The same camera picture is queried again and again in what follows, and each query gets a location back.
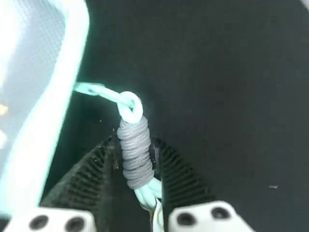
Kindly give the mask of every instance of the white plastic frame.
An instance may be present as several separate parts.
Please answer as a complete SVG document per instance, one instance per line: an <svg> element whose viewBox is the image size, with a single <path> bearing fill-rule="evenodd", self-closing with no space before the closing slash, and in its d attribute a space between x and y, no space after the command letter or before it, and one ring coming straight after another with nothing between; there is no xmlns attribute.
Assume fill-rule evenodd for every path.
<svg viewBox="0 0 309 232"><path fill-rule="evenodd" d="M83 0L48 1L65 17L64 40L50 84L28 115L2 170L2 216L40 202L88 34L89 15Z"/></svg>

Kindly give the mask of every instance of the light blue cable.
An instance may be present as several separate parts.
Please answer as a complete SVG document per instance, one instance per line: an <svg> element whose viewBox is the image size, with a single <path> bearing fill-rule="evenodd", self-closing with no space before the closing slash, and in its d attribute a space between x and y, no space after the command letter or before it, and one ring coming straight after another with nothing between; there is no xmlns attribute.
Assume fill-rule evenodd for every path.
<svg viewBox="0 0 309 232"><path fill-rule="evenodd" d="M123 121L131 124L132 126L138 124L143 117L142 103L138 96L132 92L126 91L117 93L111 89L106 88L103 84L87 82L77 83L74 86L74 90L90 96L101 96L117 103L121 118ZM154 177L152 177L148 183L133 189L139 202L147 208L154 209L156 206L156 198L162 198L161 181Z"/></svg>
<svg viewBox="0 0 309 232"><path fill-rule="evenodd" d="M125 105L131 109L134 107L134 102L130 98L127 98L114 90L106 88L105 85L100 83L78 82L75 84L74 90L90 96L101 96L112 102Z"/></svg>

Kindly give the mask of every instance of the white plastic piece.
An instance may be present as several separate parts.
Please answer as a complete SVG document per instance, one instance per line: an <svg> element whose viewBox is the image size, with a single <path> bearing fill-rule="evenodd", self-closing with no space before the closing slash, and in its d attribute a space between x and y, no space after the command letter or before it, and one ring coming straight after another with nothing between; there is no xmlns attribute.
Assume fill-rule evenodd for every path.
<svg viewBox="0 0 309 232"><path fill-rule="evenodd" d="M121 118L125 122L130 124L139 123L139 121L143 117L143 106L139 97L136 94L129 91L122 92L120 93L120 95L129 98L134 102L133 109L130 109L129 107L121 103L117 104Z"/></svg>
<svg viewBox="0 0 309 232"><path fill-rule="evenodd" d="M228 218L215 218L213 210L224 209ZM193 225L180 225L179 217L189 214L193 217ZM236 213L228 203L216 201L181 207L173 210L169 216L169 232L253 232L254 230Z"/></svg>
<svg viewBox="0 0 309 232"><path fill-rule="evenodd" d="M63 13L66 31L50 83L24 122L2 170L0 215L11 216L39 204L84 52L89 27L85 2L48 1ZM0 1L0 9L7 2Z"/></svg>
<svg viewBox="0 0 309 232"><path fill-rule="evenodd" d="M38 217L43 216L47 217L47 221L44 223L41 220L41 223L33 223L33 220L37 220ZM79 222L83 222L83 226L81 223L76 225L76 218L78 218ZM70 224L70 220L73 219L75 221L75 229L80 230L71 230L78 232L96 232L96 226L93 215L88 211L81 210L73 210L73 209L56 209L56 208L33 208L28 211L19 212L17 215L14 215L4 232L70 232L70 230L66 230L67 226L69 228L72 227ZM36 225L44 225L42 228L33 227Z"/></svg>

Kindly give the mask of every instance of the black fabric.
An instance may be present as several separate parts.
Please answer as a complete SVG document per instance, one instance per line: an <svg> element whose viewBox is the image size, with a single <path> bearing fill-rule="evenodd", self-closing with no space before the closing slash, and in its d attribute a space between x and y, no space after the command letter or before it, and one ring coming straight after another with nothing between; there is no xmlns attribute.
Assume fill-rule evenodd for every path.
<svg viewBox="0 0 309 232"><path fill-rule="evenodd" d="M184 155L255 230L305 231L309 14L302 3L87 4L91 26L79 80L135 92L152 134ZM115 104L74 94L47 187L119 120ZM119 175L117 182L125 180ZM147 230L148 213L121 186L112 231Z"/></svg>

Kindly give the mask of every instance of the screw hole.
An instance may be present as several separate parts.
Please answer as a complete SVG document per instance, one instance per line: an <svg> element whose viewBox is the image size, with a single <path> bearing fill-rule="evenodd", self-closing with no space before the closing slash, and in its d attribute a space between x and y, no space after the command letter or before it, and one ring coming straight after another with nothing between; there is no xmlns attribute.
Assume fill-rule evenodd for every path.
<svg viewBox="0 0 309 232"><path fill-rule="evenodd" d="M182 213L178 215L177 222L182 226L192 226L196 223L196 220L192 214Z"/></svg>
<svg viewBox="0 0 309 232"><path fill-rule="evenodd" d="M215 219L227 219L230 217L229 212L221 207L216 207L211 211L212 216Z"/></svg>
<svg viewBox="0 0 309 232"><path fill-rule="evenodd" d="M46 215L37 216L30 222L30 228L32 230L40 230L46 226L47 222L48 222L48 216Z"/></svg>
<svg viewBox="0 0 309 232"><path fill-rule="evenodd" d="M71 218L66 224L67 232L79 232L84 228L84 219L81 217Z"/></svg>

